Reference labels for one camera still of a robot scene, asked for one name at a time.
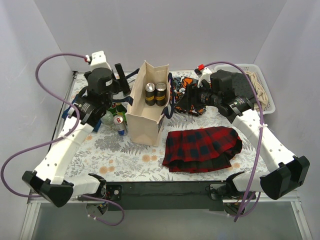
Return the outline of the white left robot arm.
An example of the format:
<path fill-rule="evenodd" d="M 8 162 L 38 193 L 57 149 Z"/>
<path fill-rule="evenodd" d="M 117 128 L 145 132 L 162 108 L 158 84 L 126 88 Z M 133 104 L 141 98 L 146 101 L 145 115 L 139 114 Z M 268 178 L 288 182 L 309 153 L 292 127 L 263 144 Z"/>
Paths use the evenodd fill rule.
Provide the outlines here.
<path fill-rule="evenodd" d="M 107 182 L 103 177 L 90 173 L 86 177 L 66 179 L 65 173 L 81 144 L 116 102 L 114 95 L 130 93 L 122 65 L 115 64 L 115 69 L 119 78 L 105 67 L 84 74 L 87 86 L 75 97 L 75 107 L 70 108 L 59 134 L 61 140 L 53 144 L 33 171 L 26 171 L 22 176 L 27 185 L 58 208 L 72 197 L 89 195 L 101 200 L 106 196 Z"/>

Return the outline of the green Perrier bottle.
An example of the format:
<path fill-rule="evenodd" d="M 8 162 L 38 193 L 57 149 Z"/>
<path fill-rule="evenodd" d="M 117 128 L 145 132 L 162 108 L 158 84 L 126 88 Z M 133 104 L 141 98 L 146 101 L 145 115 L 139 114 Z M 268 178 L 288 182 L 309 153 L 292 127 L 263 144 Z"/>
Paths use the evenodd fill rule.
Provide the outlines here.
<path fill-rule="evenodd" d="M 124 105 L 121 102 L 116 103 L 116 112 L 117 112 L 116 122 L 120 123 L 120 117 L 122 117 L 122 122 L 126 125 L 127 124 L 127 119 L 126 119 L 127 109 L 124 107 Z"/>
<path fill-rule="evenodd" d="M 113 102 L 110 106 L 110 108 L 108 109 L 109 112 L 112 113 L 113 116 L 115 116 L 117 114 L 117 105 L 115 102 Z"/>

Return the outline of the beige canvas tote bag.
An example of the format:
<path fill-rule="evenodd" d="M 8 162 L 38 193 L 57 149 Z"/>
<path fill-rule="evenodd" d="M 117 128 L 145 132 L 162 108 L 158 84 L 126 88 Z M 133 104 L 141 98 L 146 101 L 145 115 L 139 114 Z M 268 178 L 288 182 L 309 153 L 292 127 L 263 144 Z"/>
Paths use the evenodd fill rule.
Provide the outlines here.
<path fill-rule="evenodd" d="M 172 74 L 168 64 L 154 67 L 145 61 L 140 67 L 130 94 L 132 102 L 128 104 L 125 114 L 128 134 L 133 143 L 154 147 L 159 145 L 163 121 L 164 119 L 170 119 L 173 115 L 173 110 L 169 109 L 171 105 L 171 80 Z M 146 96 L 146 86 L 149 83 L 165 85 L 163 106 L 146 103 L 148 98 Z"/>

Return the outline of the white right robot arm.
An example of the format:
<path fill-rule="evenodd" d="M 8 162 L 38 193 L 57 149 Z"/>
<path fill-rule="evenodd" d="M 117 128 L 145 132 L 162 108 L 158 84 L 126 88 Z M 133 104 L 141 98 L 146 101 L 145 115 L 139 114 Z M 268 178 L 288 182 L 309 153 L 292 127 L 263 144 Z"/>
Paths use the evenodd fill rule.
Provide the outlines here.
<path fill-rule="evenodd" d="M 196 85 L 186 87 L 188 102 L 216 107 L 219 113 L 236 127 L 252 144 L 264 161 L 267 171 L 239 172 L 226 180 L 226 192 L 237 199 L 244 192 L 262 192 L 277 200 L 303 185 L 310 161 L 296 156 L 287 149 L 263 122 L 254 103 L 243 95 L 236 95 L 232 72 L 216 71 L 201 66 L 195 70 L 199 76 Z"/>

